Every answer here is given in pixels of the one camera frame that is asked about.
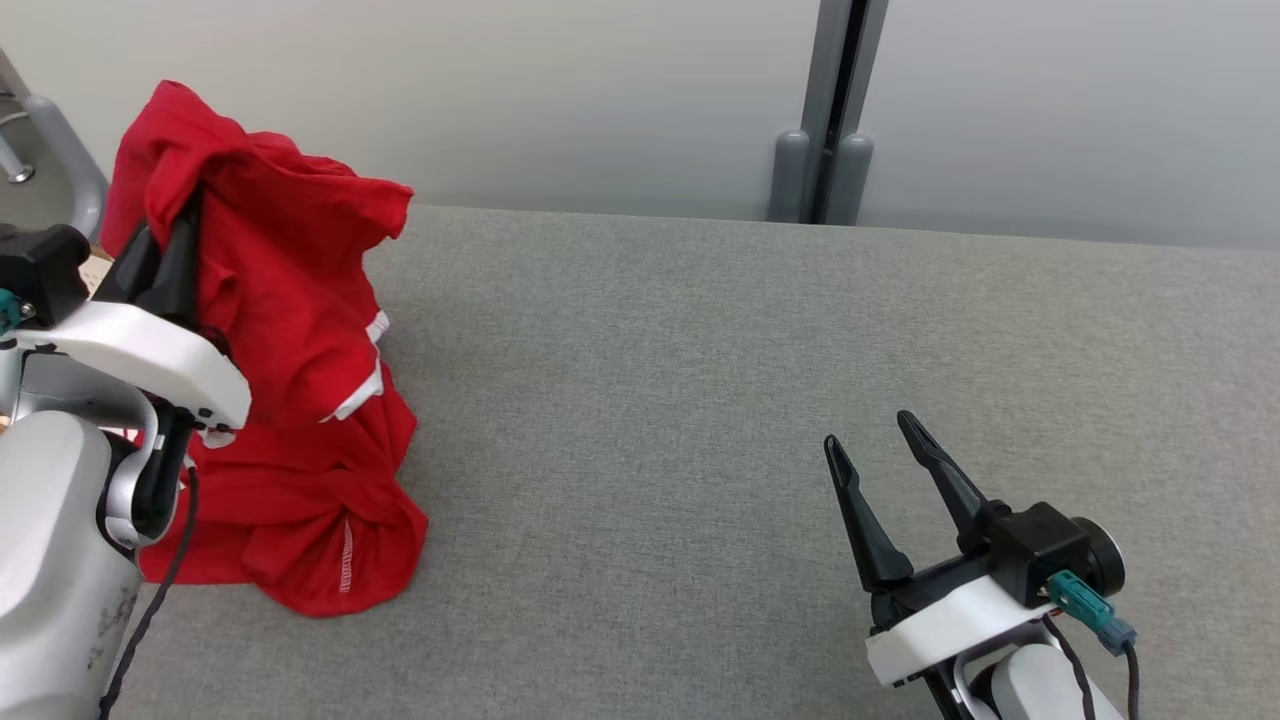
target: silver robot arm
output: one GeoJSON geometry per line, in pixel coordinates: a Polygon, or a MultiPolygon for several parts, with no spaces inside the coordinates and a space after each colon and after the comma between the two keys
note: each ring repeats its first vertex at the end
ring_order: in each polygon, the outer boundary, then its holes
{"type": "Polygon", "coordinates": [[[195,325],[188,219],[164,258],[143,228],[122,260],[146,261],[118,261],[93,300],[77,231],[0,225],[0,720],[99,717],[188,438],[229,442],[248,415],[195,325]]]}
{"type": "Polygon", "coordinates": [[[916,571],[863,497],[840,441],[827,437],[827,465],[870,593],[867,657],[879,683],[924,680],[947,720],[1120,720],[1052,620],[1066,611],[1114,655],[1129,656],[1137,720],[1137,633],[1103,600],[1125,577],[1111,537],[1046,502],[1014,512],[988,501],[914,415],[897,419],[942,495],[961,553],[916,571]],[[970,665],[1007,648],[1015,650],[966,679],[970,665]]]}

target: red cloth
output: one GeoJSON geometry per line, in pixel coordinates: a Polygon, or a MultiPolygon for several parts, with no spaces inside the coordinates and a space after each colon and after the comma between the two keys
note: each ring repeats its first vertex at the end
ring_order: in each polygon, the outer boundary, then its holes
{"type": "MultiPolygon", "coordinates": [[[[379,307],[361,266],[399,234],[412,191],[246,133],[163,82],[120,142],[102,247],[119,254],[143,218],[168,243],[197,183],[200,320],[227,336],[253,402],[232,445],[192,439],[200,515],[178,580],[253,582],[314,616],[365,610],[407,587],[428,528],[396,482],[416,419],[366,333],[379,307]],[[380,396],[321,421],[379,368],[380,396]]],[[[148,578],[184,519],[183,502],[142,552],[148,578]]]]}

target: gray table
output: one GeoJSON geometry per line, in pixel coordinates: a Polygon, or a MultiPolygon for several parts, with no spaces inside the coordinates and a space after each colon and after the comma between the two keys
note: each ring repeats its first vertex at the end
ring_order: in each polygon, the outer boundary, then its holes
{"type": "Polygon", "coordinates": [[[324,621],[179,588],[119,717],[933,717],[865,662],[820,452],[952,555],[902,407],[1119,539],[1149,717],[1275,714],[1280,255],[424,208],[369,270],[421,420],[413,587],[324,621]]]}

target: black cable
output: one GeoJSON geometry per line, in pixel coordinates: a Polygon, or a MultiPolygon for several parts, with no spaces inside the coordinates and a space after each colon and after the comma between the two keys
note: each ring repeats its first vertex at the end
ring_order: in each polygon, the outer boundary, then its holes
{"type": "Polygon", "coordinates": [[[1129,661],[1129,720],[1138,720],[1142,711],[1142,694],[1138,687],[1138,648],[1132,642],[1124,643],[1124,656],[1129,661]]]}
{"type": "Polygon", "coordinates": [[[111,715],[111,707],[115,706],[115,701],[120,698],[120,688],[124,685],[124,674],[129,670],[129,665],[133,662],[133,655],[138,651],[138,643],[142,642],[142,637],[147,634],[147,628],[151,626],[151,619],[155,618],[156,611],[160,610],[160,603],[164,602],[164,597],[169,593],[169,588],[173,582],[178,578],[178,568],[182,565],[182,559],[187,555],[187,546],[191,544],[191,536],[196,529],[196,506],[197,496],[200,488],[200,479],[196,477],[196,468],[187,468],[187,489],[191,492],[191,503],[187,506],[187,527],[182,529],[182,539],[178,541],[178,552],[173,556],[173,564],[169,565],[169,571],[165,573],[164,579],[160,580],[160,587],[156,588],[156,594],[152,596],[151,602],[147,603],[147,609],[142,612],[142,618],[138,620],[138,626],[133,629],[133,634],[129,635],[129,642],[124,646],[124,652],[120,653],[120,662],[115,666],[115,674],[111,675],[111,684],[108,685],[106,694],[99,701],[99,720],[108,720],[111,715]]]}
{"type": "Polygon", "coordinates": [[[1084,720],[1098,720],[1097,711],[1093,708],[1093,689],[1089,687],[1089,676],[1084,673],[1084,664],[1080,662],[1080,656],[1075,655],[1071,643],[1066,642],[1066,635],[1062,634],[1062,630],[1057,629],[1057,625],[1053,624],[1053,620],[1048,615],[1042,621],[1044,623],[1044,629],[1057,639],[1057,644],[1062,646],[1062,655],[1071,661],[1075,683],[1080,685],[1080,694],[1083,696],[1084,720]]]}

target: teal connector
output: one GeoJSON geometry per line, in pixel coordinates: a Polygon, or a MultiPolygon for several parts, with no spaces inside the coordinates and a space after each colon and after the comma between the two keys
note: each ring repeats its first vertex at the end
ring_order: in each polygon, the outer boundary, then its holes
{"type": "Polygon", "coordinates": [[[1115,607],[1070,570],[1050,577],[1048,598],[1094,633],[1101,633],[1116,616],[1115,607]]]}
{"type": "Polygon", "coordinates": [[[0,290],[0,334],[4,334],[22,323],[22,304],[18,297],[8,290],[0,290]]]}

